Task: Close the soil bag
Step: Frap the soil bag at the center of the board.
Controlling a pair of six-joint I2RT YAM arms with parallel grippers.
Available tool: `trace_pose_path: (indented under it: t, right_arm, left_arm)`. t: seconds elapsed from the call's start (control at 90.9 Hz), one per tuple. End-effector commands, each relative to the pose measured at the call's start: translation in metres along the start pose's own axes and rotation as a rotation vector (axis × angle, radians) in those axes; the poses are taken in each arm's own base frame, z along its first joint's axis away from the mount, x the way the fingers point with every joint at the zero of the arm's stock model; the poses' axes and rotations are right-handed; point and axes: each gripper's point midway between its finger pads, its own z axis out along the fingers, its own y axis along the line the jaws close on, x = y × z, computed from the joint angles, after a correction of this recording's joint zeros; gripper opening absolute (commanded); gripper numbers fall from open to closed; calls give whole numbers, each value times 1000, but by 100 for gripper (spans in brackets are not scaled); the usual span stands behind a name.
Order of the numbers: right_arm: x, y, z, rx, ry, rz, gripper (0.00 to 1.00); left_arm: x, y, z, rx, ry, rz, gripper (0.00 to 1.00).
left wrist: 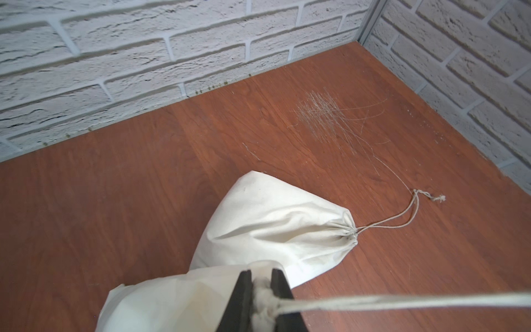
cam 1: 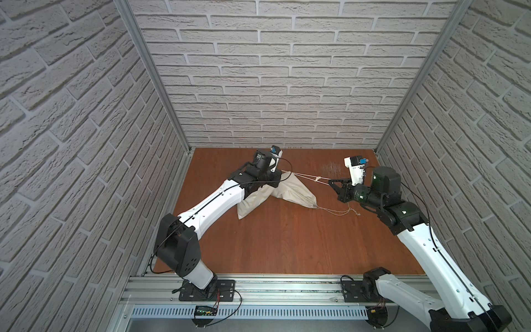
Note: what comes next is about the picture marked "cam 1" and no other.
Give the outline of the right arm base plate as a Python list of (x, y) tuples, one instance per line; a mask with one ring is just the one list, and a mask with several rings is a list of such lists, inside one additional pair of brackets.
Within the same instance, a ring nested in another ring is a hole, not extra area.
[(377, 290), (376, 282), (372, 279), (354, 280), (342, 278), (340, 285), (345, 303), (392, 303), (391, 300), (381, 296)]

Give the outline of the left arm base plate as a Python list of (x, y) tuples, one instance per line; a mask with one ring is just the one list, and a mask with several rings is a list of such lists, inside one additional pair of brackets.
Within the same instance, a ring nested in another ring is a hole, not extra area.
[(199, 289), (185, 280), (179, 291), (180, 302), (208, 302), (218, 300), (220, 302), (232, 302), (235, 295), (236, 281), (234, 279), (217, 279), (211, 282), (205, 289)]

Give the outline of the cream cloth bag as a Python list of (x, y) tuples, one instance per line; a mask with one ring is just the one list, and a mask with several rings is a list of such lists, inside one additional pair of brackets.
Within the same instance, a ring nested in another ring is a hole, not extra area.
[(320, 209), (338, 217), (344, 216), (350, 212), (353, 212), (357, 216), (361, 215), (350, 207), (349, 204), (347, 204), (348, 208), (345, 211), (319, 206), (317, 204), (317, 197), (295, 176), (293, 172), (283, 172), (281, 180), (279, 186), (272, 192), (272, 196), (277, 199), (283, 199), (310, 209)]
[[(306, 178), (305, 174), (299, 174), (294, 173), (295, 176), (298, 178), (298, 176), (302, 176)], [(272, 196), (272, 192), (275, 188), (264, 185), (263, 187), (259, 188), (256, 192), (250, 194), (246, 199), (244, 199), (242, 202), (237, 204), (237, 214), (239, 219), (243, 219), (247, 215), (249, 215), (254, 209), (256, 209), (258, 206), (260, 206), (263, 202), (265, 202), (270, 196)]]

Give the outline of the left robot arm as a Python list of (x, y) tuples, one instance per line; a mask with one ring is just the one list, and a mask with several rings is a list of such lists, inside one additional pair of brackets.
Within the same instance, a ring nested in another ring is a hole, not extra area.
[(153, 256), (171, 271), (208, 295), (217, 290), (217, 275), (201, 260), (199, 240), (229, 209), (268, 185), (277, 188), (282, 180), (278, 162), (280, 147), (258, 150), (251, 162), (234, 171), (210, 196), (178, 216), (165, 215), (158, 228)]

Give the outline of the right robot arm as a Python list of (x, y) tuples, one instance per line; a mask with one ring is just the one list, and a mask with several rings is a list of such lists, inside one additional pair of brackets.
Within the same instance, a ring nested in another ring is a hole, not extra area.
[(376, 167), (371, 184), (363, 184), (365, 169), (351, 168), (350, 179), (331, 179), (339, 201), (356, 201), (377, 214), (407, 247), (435, 287), (430, 297), (401, 282), (386, 268), (364, 274), (366, 296), (378, 295), (396, 303), (431, 331), (503, 331), (512, 322), (508, 310), (494, 305), (467, 278), (433, 233), (422, 210), (402, 199), (400, 175), (390, 167)]

